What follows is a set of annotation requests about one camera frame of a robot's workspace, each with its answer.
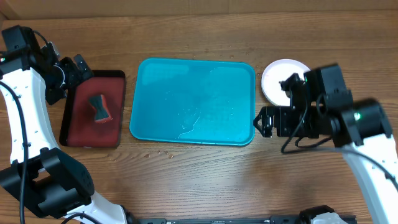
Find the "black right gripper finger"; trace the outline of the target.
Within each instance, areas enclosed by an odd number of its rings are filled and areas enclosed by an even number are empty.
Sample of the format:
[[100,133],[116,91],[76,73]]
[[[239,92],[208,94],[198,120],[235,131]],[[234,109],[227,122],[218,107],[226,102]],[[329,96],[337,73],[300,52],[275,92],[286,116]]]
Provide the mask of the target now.
[[272,137],[272,130],[274,128],[274,115],[274,106],[264,106],[253,120],[253,126],[265,138]]
[[308,88],[305,81],[301,80],[298,73],[293,73],[288,79],[280,81],[282,91],[289,98],[291,108],[306,108],[309,104]]

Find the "white plate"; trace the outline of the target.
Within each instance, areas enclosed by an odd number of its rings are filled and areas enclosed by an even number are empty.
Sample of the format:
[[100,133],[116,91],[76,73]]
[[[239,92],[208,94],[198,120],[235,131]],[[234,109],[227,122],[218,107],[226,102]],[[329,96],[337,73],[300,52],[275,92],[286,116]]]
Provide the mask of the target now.
[[297,73],[301,80],[304,73],[310,69],[297,60],[280,59],[270,63],[262,74],[261,88],[265,97],[275,106],[289,106],[290,98],[281,89],[280,82],[285,81],[294,73]]

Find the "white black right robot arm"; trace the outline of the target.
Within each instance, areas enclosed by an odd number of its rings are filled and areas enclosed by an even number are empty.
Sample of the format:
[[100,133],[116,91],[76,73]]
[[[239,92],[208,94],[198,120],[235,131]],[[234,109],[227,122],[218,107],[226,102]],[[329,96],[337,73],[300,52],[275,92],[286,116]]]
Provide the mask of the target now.
[[266,138],[273,130],[295,139],[295,154],[322,151],[333,141],[356,177],[374,223],[397,223],[397,152],[390,122],[374,99],[354,101],[341,72],[295,73],[280,83],[289,106],[265,106],[253,125]]

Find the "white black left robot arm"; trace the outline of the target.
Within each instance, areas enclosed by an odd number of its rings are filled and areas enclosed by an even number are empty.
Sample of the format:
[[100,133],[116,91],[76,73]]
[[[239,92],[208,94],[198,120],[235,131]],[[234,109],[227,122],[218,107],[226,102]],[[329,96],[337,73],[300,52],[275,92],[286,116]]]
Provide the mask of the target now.
[[54,56],[29,51],[1,57],[1,92],[11,128],[10,167],[1,186],[39,218],[72,218],[81,223],[134,223],[121,205],[94,189],[86,167],[58,146],[45,101],[54,89],[65,91],[91,72],[80,55],[62,65]]

